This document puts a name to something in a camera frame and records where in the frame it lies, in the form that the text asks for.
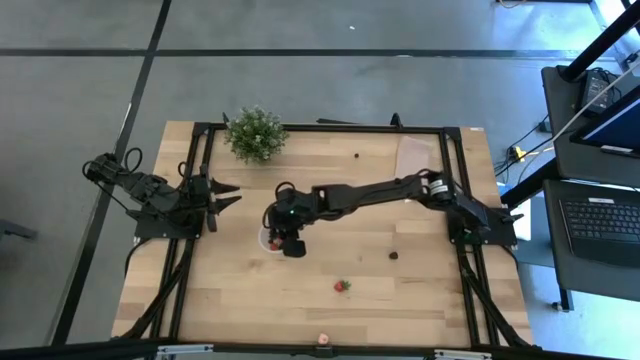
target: concrete floor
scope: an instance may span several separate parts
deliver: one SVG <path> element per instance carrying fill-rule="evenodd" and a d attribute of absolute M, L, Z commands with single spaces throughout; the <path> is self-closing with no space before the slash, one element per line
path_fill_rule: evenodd
<path fill-rule="evenodd" d="M 161 3 L 4 0 L 0 48 L 146 48 Z M 579 50 L 599 31 L 584 4 L 527 3 L 506 10 L 492 0 L 182 0 L 171 6 L 160 48 Z M 35 242 L 6 237 L 0 244 L 0 348 L 48 341 L 98 194 L 80 167 L 112 150 L 141 63 L 138 57 L 0 57 L 0 164 L 12 174 L 0 180 L 0 218 L 40 232 Z M 405 124 L 480 126 L 487 129 L 497 162 L 506 146 L 546 114 L 540 69 L 558 63 L 563 62 L 156 58 L 129 146 L 142 148 L 141 169 L 149 171 L 167 120 L 219 121 L 222 111 L 235 114 L 241 106 L 260 104 L 285 122 L 325 117 L 383 124 L 399 112 Z M 615 62 L 598 65 L 619 72 Z M 544 137 L 534 134 L 522 146 Z M 522 167 L 512 169 L 509 182 L 515 183 Z M 133 229 L 133 221 L 110 206 L 71 342 L 109 337 Z M 639 303 L 576 294 L 575 312 L 556 313 L 546 306 L 558 298 L 553 269 L 521 266 L 520 275 L 536 344 L 640 356 L 632 327 Z"/>

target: wooden tabletop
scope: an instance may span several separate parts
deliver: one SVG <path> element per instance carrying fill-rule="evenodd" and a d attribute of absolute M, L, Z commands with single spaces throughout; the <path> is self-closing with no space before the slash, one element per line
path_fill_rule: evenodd
<path fill-rule="evenodd" d="M 192 122 L 168 122 L 160 144 L 154 173 L 174 186 L 180 182 L 177 164 L 186 159 L 192 128 Z M 403 136 L 290 134 L 281 155 L 257 166 L 236 160 L 223 132 L 216 132 L 210 173 L 240 186 L 243 198 L 218 218 L 218 232 L 205 231 L 196 243 L 180 339 L 314 344 L 326 333 L 340 345 L 469 346 L 460 273 L 442 212 L 399 201 L 361 208 L 340 221 L 319 221 L 301 231 L 307 255 L 300 259 L 270 254 L 258 245 L 261 217 L 278 183 L 291 181 L 309 191 L 312 185 L 392 179 Z M 484 130 L 463 128 L 462 135 L 473 195 L 499 206 Z M 437 136 L 411 137 L 433 145 L 428 167 L 442 169 Z M 198 157 L 204 141 L 200 145 Z M 128 330 L 157 293 L 166 249 L 166 240 L 153 240 L 132 257 L 113 335 Z M 395 261 L 388 258 L 392 251 L 399 255 Z M 484 254 L 493 300 L 520 336 L 531 341 L 513 259 L 494 246 L 485 246 Z M 352 283 L 348 292 L 333 290 L 341 279 Z M 163 335 L 172 309 L 173 297 Z M 481 309 L 476 299 L 486 342 Z"/>

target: small toy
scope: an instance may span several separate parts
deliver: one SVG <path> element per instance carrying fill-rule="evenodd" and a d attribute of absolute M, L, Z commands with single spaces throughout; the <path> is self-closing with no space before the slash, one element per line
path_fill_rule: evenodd
<path fill-rule="evenodd" d="M 333 289 L 337 292 L 347 291 L 350 287 L 351 283 L 345 280 L 340 280 L 335 285 L 333 285 Z"/>
<path fill-rule="evenodd" d="M 329 343 L 329 336 L 327 334 L 320 333 L 318 336 L 318 345 L 327 345 Z"/>

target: small brown object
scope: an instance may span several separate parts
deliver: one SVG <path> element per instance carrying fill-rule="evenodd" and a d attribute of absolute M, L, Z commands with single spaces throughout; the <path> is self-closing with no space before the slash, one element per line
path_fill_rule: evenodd
<path fill-rule="evenodd" d="M 327 345 L 329 343 L 329 336 L 327 334 L 320 334 L 318 336 L 318 344 L 319 345 Z"/>

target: robotic arm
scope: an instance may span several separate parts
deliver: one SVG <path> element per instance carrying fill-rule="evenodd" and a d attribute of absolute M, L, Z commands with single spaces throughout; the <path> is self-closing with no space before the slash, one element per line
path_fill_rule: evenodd
<path fill-rule="evenodd" d="M 290 182 L 276 188 L 276 201 L 265 211 L 270 242 L 277 242 L 285 256 L 306 255 L 299 230 L 316 220 L 335 221 L 359 207 L 397 200 L 416 200 L 432 210 L 451 212 L 465 229 L 489 229 L 488 208 L 462 192 L 450 191 L 449 180 L 441 172 L 423 169 L 414 175 L 365 186 L 319 185 L 311 192 L 298 191 Z"/>
<path fill-rule="evenodd" d="M 135 172 L 136 169 L 137 166 L 133 170 L 123 167 L 114 154 L 107 153 L 88 161 L 82 172 L 93 183 L 122 188 L 142 205 L 140 210 L 127 209 L 127 215 L 138 222 L 136 236 L 143 238 L 198 237 L 205 217 L 209 231 L 216 231 L 215 215 L 241 198 L 217 199 L 216 195 L 239 188 L 209 180 L 206 166 L 200 174 L 184 176 L 176 188 L 160 176 Z"/>

